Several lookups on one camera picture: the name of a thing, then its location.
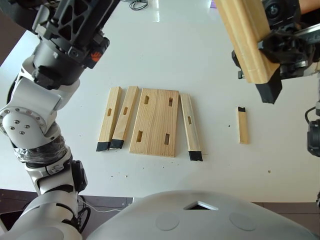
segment wooden stick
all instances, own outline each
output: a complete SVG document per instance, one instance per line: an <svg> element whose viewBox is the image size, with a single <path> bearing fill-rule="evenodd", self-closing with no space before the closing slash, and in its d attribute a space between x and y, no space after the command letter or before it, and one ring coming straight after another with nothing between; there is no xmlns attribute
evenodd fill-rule
<svg viewBox="0 0 320 240"><path fill-rule="evenodd" d="M280 66L258 49L258 42L270 33L261 0L215 0L249 83L265 84Z"/></svg>
<svg viewBox="0 0 320 240"><path fill-rule="evenodd" d="M122 149L124 142L127 137L131 116L133 113L133 108L136 103L138 95L137 86L129 86L126 91L122 108L120 111L119 119L116 123L113 137L111 140L110 148L111 149Z"/></svg>
<svg viewBox="0 0 320 240"><path fill-rule="evenodd" d="M110 142L116 127L119 102L121 97L121 87L110 89L108 102L105 109L100 137L96 147L97 152L106 151L110 148Z"/></svg>
<svg viewBox="0 0 320 240"><path fill-rule="evenodd" d="M196 128L194 111L189 94L180 94L186 141L191 161L202 161L202 153Z"/></svg>
<svg viewBox="0 0 320 240"><path fill-rule="evenodd" d="M237 122L238 122L238 132L239 132L239 143L249 144L246 108L238 107L236 112L237 112L236 116L237 116Z"/></svg>

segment pine wood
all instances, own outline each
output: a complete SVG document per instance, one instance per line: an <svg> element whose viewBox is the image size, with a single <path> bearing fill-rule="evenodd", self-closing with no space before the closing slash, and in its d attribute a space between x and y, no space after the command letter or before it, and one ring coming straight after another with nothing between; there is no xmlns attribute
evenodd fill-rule
<svg viewBox="0 0 320 240"><path fill-rule="evenodd" d="M103 123L101 126L101 132L99 142L110 142L115 131L116 121L118 116L118 108L121 98L121 87L112 87L110 89Z"/></svg>
<svg viewBox="0 0 320 240"><path fill-rule="evenodd" d="M138 87L129 86L126 91L124 101L120 110L120 115L115 126L112 139L116 140L126 140L130 120L133 113L133 108L135 106L137 96L138 96Z"/></svg>
<svg viewBox="0 0 320 240"><path fill-rule="evenodd" d="M269 82L279 67L258 50L258 42L270 33L261 0L215 0L217 9L249 83Z"/></svg>
<svg viewBox="0 0 320 240"><path fill-rule="evenodd" d="M180 93L188 151L201 151L190 95Z"/></svg>
<svg viewBox="0 0 320 240"><path fill-rule="evenodd" d="M238 122L238 136L240 144L249 144L249 133L247 123L247 112L244 107L238 107L236 110Z"/></svg>
<svg viewBox="0 0 320 240"><path fill-rule="evenodd" d="M130 153L175 156L179 92L143 88Z"/></svg>

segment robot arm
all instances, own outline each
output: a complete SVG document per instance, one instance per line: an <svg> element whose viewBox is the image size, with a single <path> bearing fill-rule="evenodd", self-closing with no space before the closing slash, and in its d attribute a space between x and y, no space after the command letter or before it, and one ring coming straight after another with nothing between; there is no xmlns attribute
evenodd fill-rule
<svg viewBox="0 0 320 240"><path fill-rule="evenodd" d="M82 72L92 69L109 46L101 30L118 2L0 2L5 13L40 40L0 109L0 131L11 140L39 195L4 239L81 239L77 197L87 178L65 145L56 117L79 87Z"/></svg>

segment wooden plank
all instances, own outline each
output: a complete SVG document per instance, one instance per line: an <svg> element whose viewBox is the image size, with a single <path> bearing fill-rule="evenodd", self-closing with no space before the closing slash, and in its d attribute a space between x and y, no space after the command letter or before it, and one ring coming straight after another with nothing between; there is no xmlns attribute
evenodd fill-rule
<svg viewBox="0 0 320 240"><path fill-rule="evenodd" d="M126 140L131 116L138 96L138 87L129 86L126 91L118 121L111 140L111 149L122 149Z"/></svg>
<svg viewBox="0 0 320 240"><path fill-rule="evenodd" d="M180 93L180 100L190 160L202 161L202 153L190 95L187 93Z"/></svg>
<svg viewBox="0 0 320 240"><path fill-rule="evenodd" d="M249 83L265 84L280 66L258 50L258 42L270 33L260 0L215 0L217 9Z"/></svg>
<svg viewBox="0 0 320 240"><path fill-rule="evenodd" d="M238 132L239 132L239 143L249 144L249 133L248 133L248 123L247 123L247 112L246 108L237 108L237 122L238 122Z"/></svg>
<svg viewBox="0 0 320 240"><path fill-rule="evenodd" d="M130 153L175 156L179 92L143 88Z"/></svg>
<svg viewBox="0 0 320 240"><path fill-rule="evenodd" d="M116 127L120 97L121 87L112 87L110 89L103 123L101 127L100 137L96 147L97 152L106 151L110 148L111 139Z"/></svg>

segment white table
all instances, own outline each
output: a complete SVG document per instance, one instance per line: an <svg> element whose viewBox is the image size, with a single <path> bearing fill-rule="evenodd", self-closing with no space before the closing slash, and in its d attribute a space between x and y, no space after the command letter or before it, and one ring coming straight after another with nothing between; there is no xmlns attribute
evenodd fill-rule
<svg viewBox="0 0 320 240"><path fill-rule="evenodd" d="M150 0L148 9L132 11L120 2L104 28L110 47L94 70L83 73L80 88L57 118L74 158L85 167L88 186L83 194L143 197L191 189L256 202L315 200L320 159L307 152L304 113L317 100L316 76L285 80L276 104L262 103L255 85L237 79L233 47L218 11L209 4ZM26 33L2 65L2 106L37 42ZM203 162L189 159L181 109L176 158L129 153L134 119L123 149L96 152L109 88L129 85L191 94ZM237 106L247 109L250 145L238 143ZM0 188L33 191L3 134L0 152Z"/></svg>

